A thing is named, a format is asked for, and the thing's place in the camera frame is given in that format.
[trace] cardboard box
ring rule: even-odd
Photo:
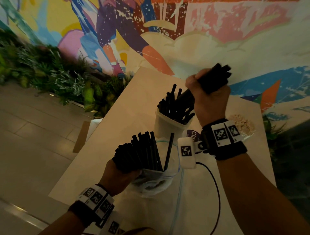
[[[88,141],[89,137],[92,135],[92,133],[96,130],[97,126],[102,121],[102,118],[100,119],[94,119],[90,122],[84,122],[81,131],[78,135],[77,141],[75,142],[75,146],[73,148],[74,153],[80,152],[86,141]]]

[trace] green foliage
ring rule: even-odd
[[[283,124],[280,128],[276,129],[276,126],[271,125],[271,121],[266,115],[263,116],[263,123],[265,127],[270,156],[273,157],[272,158],[273,160],[275,160],[275,150],[277,149],[277,138],[279,134],[283,131],[285,124]]]
[[[68,59],[57,47],[22,43],[13,32],[0,30],[0,84],[9,79],[24,88],[52,92],[63,105],[75,101],[85,112],[95,109],[94,116],[102,118],[131,78],[94,72],[83,57]]]

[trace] orange triangle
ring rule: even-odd
[[[262,113],[275,103],[280,83],[281,79],[262,93],[262,100],[260,102],[260,110]]]

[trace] mural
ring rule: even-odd
[[[107,74],[145,66],[184,79],[229,64],[233,95],[259,103],[274,121],[290,121],[294,115],[274,108],[287,103],[310,118],[303,104],[310,94],[309,6],[307,0],[0,0],[0,28],[83,56]]]

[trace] table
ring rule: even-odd
[[[174,83],[177,90],[186,89],[184,80],[141,67],[49,196],[70,205],[84,188],[98,183],[118,145],[130,142],[131,137],[139,132],[153,130],[157,104]],[[254,123],[256,133],[245,142],[248,154],[275,185],[259,104],[230,96],[226,116],[231,114],[241,114]],[[189,129],[200,133],[201,126],[196,117]],[[225,196],[215,159],[208,154],[200,154],[197,161],[213,172],[221,195],[221,216],[214,234],[242,234]],[[160,234],[168,234],[179,185],[182,185],[182,190],[174,234],[209,234],[218,214],[218,196],[210,174],[202,166],[180,172],[172,185],[154,198],[122,193],[115,197],[115,208],[123,210],[124,217],[136,226],[152,226]]]

